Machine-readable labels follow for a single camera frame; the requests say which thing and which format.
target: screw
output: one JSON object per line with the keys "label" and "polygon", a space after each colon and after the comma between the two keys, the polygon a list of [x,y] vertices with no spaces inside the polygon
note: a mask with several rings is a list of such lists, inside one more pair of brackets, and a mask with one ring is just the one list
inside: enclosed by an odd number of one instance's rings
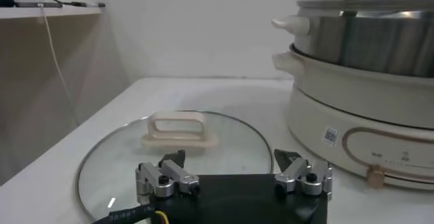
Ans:
{"label": "screw", "polygon": [[158,184],[160,185],[169,184],[169,177],[167,177],[166,175],[161,175],[160,177],[158,177]]}
{"label": "screw", "polygon": [[307,175],[306,175],[306,181],[308,182],[308,183],[316,183],[317,182],[317,175],[316,174],[314,174],[314,173],[308,173]]}

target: shelf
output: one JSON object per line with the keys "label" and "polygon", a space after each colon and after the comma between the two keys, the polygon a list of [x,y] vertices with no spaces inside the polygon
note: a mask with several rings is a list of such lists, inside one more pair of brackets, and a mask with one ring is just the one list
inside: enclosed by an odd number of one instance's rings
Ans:
{"label": "shelf", "polygon": [[[72,15],[89,15],[100,14],[101,9],[97,7],[74,7],[64,6],[63,8],[45,8],[47,17],[54,16],[72,16]],[[37,18],[41,16],[40,8],[19,8],[19,7],[2,7],[0,8],[0,19],[6,18]]]}

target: charging cable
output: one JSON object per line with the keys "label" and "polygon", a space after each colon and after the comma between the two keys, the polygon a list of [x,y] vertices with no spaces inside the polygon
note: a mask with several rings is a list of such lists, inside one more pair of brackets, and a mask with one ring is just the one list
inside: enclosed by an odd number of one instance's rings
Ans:
{"label": "charging cable", "polygon": [[75,123],[77,126],[80,126],[80,121],[79,121],[79,118],[77,115],[76,108],[74,106],[73,99],[71,97],[71,93],[69,92],[68,87],[66,86],[65,79],[63,78],[62,71],[60,70],[60,67],[59,67],[59,64],[57,61],[56,52],[54,51],[52,33],[50,31],[50,25],[48,24],[48,19],[47,19],[47,15],[45,14],[44,6],[42,3],[39,3],[38,7],[41,8],[41,15],[42,15],[44,23],[45,23],[45,28],[47,29],[48,41],[50,42],[50,49],[52,51],[52,56],[53,56],[54,64],[56,65],[57,73],[59,74],[60,81],[62,82],[63,89],[65,91],[66,97],[68,98],[69,105],[71,107],[71,111],[73,112]]}

